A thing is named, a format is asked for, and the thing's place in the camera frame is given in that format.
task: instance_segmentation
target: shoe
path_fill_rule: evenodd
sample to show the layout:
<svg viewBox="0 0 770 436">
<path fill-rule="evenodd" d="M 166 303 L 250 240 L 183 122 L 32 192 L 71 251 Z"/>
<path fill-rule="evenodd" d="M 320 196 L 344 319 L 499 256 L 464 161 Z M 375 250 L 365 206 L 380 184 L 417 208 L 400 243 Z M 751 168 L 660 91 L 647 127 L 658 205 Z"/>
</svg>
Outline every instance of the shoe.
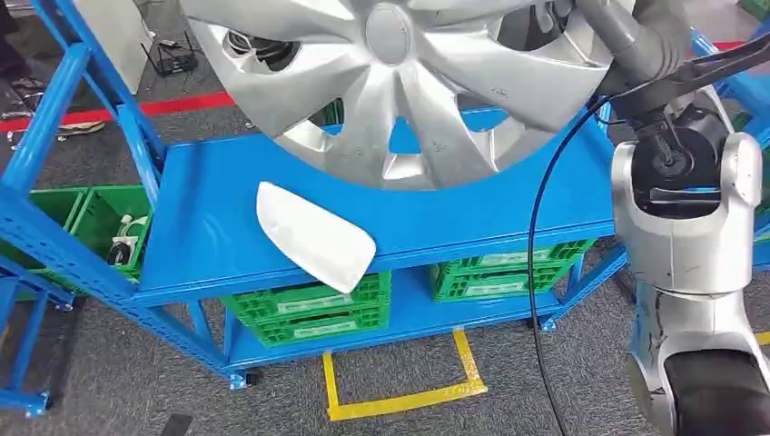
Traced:
<svg viewBox="0 0 770 436">
<path fill-rule="evenodd" d="M 92 134 L 104 129 L 104 121 L 93 121 L 91 123 L 65 124 L 59 127 L 57 136 L 73 136 L 76 134 Z"/>
</svg>

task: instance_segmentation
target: silver metal part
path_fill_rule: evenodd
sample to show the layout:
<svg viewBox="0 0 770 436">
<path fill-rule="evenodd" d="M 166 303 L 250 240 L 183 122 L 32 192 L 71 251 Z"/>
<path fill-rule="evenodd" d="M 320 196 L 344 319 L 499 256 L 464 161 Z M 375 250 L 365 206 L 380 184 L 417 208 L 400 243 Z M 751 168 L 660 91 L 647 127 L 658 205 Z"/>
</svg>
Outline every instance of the silver metal part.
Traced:
<svg viewBox="0 0 770 436">
<path fill-rule="evenodd" d="M 498 173 L 536 151 L 593 94 L 612 57 L 579 10 L 531 52 L 496 41 L 502 16 L 544 0 L 182 0 L 203 51 L 236 103 L 306 163 L 372 187 L 428 190 Z M 634 0 L 624 0 L 631 10 Z M 560 10 L 567 10 L 564 5 Z M 227 30 L 301 43 L 273 72 L 236 54 Z M 485 132 L 459 116 L 458 94 L 510 115 Z M 307 121 L 341 97 L 342 132 Z M 403 117 L 420 154 L 394 154 Z"/>
<path fill-rule="evenodd" d="M 767 361 L 746 319 L 743 291 L 693 300 L 637 281 L 628 378 L 642 413 L 664 435 L 673 435 L 676 428 L 676 402 L 664 363 L 674 354 L 701 350 L 746 352 L 770 381 Z"/>
<path fill-rule="evenodd" d="M 714 295 L 751 281 L 754 209 L 762 199 L 762 153 L 747 134 L 731 134 L 722 157 L 722 202 L 686 220 L 649 215 L 634 202 L 635 144 L 615 150 L 611 183 L 616 233 L 628 248 L 637 280 L 670 292 Z"/>
<path fill-rule="evenodd" d="M 722 158 L 721 204 L 707 216 L 677 220 L 648 215 L 635 204 L 635 147 L 625 143 L 616 149 L 611 174 L 616 231 L 637 280 L 627 370 L 642 412 L 662 434 L 673 435 L 676 401 L 664 367 L 670 356 L 746 352 L 770 381 L 767 361 L 745 316 L 743 295 L 751 281 L 762 157 L 754 138 L 730 134 Z"/>
</svg>

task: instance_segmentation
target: crate label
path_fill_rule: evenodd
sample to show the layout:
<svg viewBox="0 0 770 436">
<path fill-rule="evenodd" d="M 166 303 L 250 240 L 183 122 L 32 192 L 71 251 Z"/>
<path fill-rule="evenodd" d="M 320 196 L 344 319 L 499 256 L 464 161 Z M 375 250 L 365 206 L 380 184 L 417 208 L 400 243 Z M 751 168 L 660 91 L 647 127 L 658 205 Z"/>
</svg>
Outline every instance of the crate label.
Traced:
<svg viewBox="0 0 770 436">
<path fill-rule="evenodd" d="M 311 327 L 309 329 L 296 329 L 294 330 L 294 337 L 297 339 L 312 338 L 315 336 L 322 336 L 324 334 L 342 333 L 356 330 L 356 322 L 340 322 L 338 324 L 324 325 L 322 327 Z"/>
<path fill-rule="evenodd" d="M 280 302 L 278 303 L 278 313 L 314 311 L 324 307 L 351 304 L 352 302 L 353 297 L 349 294 L 332 295 L 331 297 L 316 298 L 315 300 L 304 300 L 301 302 Z"/>
<path fill-rule="evenodd" d="M 478 295 L 494 295 L 496 293 L 508 293 L 515 291 L 524 291 L 524 282 L 491 284 L 489 286 L 469 286 L 465 291 L 465 295 L 468 297 L 475 297 Z"/>
<path fill-rule="evenodd" d="M 551 254 L 551 249 L 536 250 L 532 253 L 532 259 L 537 261 L 547 261 L 548 256 Z M 501 265 L 503 263 L 524 263 L 527 261 L 527 252 L 521 253 L 501 253 L 501 254 L 487 254 L 481 259 L 479 265 Z"/>
</svg>

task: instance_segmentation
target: black cable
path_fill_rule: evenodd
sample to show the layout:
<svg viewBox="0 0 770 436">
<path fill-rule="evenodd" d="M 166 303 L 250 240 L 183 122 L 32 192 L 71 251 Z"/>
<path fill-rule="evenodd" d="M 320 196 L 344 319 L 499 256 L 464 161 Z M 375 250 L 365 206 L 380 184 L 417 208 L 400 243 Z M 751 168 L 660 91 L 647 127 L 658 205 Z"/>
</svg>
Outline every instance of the black cable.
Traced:
<svg viewBox="0 0 770 436">
<path fill-rule="evenodd" d="M 543 193 L 546 191 L 546 184 L 548 183 L 548 179 L 550 178 L 551 173 L 556 166 L 559 156 L 561 156 L 561 153 L 567 147 L 569 141 L 575 136 L 575 134 L 578 133 L 580 127 L 582 127 L 586 121 L 594 116 L 599 108 L 601 108 L 601 106 L 603 106 L 609 100 L 610 97 L 600 98 L 593 105 L 591 105 L 591 107 L 589 107 L 588 110 L 580 117 L 577 123 L 575 123 L 571 129 L 569 129 L 567 136 L 564 137 L 564 139 L 561 141 L 561 144 L 554 152 L 553 157 L 551 157 L 551 161 L 548 163 L 548 168 L 546 168 L 546 172 L 543 174 L 543 180 L 540 182 L 538 194 L 535 196 L 535 204 L 532 206 L 532 217 L 529 220 L 529 232 L 527 236 L 527 277 L 529 284 L 529 312 L 532 316 L 532 331 L 535 337 L 535 353 L 538 355 L 538 367 L 540 368 L 540 376 L 543 379 L 543 386 L 546 388 L 548 401 L 551 403 L 551 410 L 553 411 L 554 417 L 556 418 L 556 423 L 562 436 L 568 435 L 567 427 L 564 425 L 564 419 L 561 417 L 561 410 L 558 408 L 553 388 L 551 388 L 551 382 L 548 377 L 548 373 L 546 372 L 546 363 L 543 359 L 542 344 L 540 343 L 538 308 L 535 306 L 535 228 L 538 223 L 538 211 L 540 209 L 540 202 L 543 199 Z"/>
</svg>

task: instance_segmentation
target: gray floor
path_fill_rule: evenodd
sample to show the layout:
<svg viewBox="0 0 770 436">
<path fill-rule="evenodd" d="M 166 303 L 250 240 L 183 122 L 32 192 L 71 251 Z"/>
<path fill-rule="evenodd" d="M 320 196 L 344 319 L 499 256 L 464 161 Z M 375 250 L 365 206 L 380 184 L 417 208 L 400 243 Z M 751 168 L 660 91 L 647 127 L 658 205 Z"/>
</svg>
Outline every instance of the gray floor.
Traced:
<svg viewBox="0 0 770 436">
<path fill-rule="evenodd" d="M 145 3 L 148 25 L 158 37 L 181 40 L 184 24 L 174 1 Z M 701 28 L 709 35 L 716 30 L 715 40 L 748 35 L 755 25 L 725 1 L 688 3 Z M 725 30 L 725 14 L 735 29 Z M 206 63 L 184 81 L 146 74 L 139 98 L 156 101 L 221 89 Z M 165 141 L 248 130 L 235 108 L 154 121 Z M 9 146 L 0 145 L 0 167 L 10 153 Z M 121 132 L 108 125 L 97 135 L 55 144 L 38 186 L 137 181 Z M 588 263 L 599 255 L 592 252 Z M 760 274 L 747 291 L 746 307 L 758 331 L 770 330 L 769 283 L 770 275 Z M 656 434 L 637 412 L 623 375 L 632 313 L 627 276 L 619 274 L 545 336 L 549 372 L 570 434 Z M 15 312 L 13 325 L 23 325 L 24 317 L 25 308 Z M 266 367 L 256 386 L 230 392 L 223 380 L 89 299 L 70 313 L 49 312 L 35 348 L 27 387 L 52 389 L 54 407 L 35 420 L 0 412 L 0 435 L 155 436 L 172 413 L 191 415 L 189 434 L 196 436 L 556 434 L 526 325 L 471 330 L 468 338 L 488 393 L 388 416 L 329 422 L 321 359 Z M 12 329 L 4 350 L 12 350 L 15 339 Z M 0 356 L 0 367 L 7 366 L 7 357 Z M 346 352 L 334 361 L 342 403 L 425 391 L 463 379 L 451 335 Z"/>
</svg>

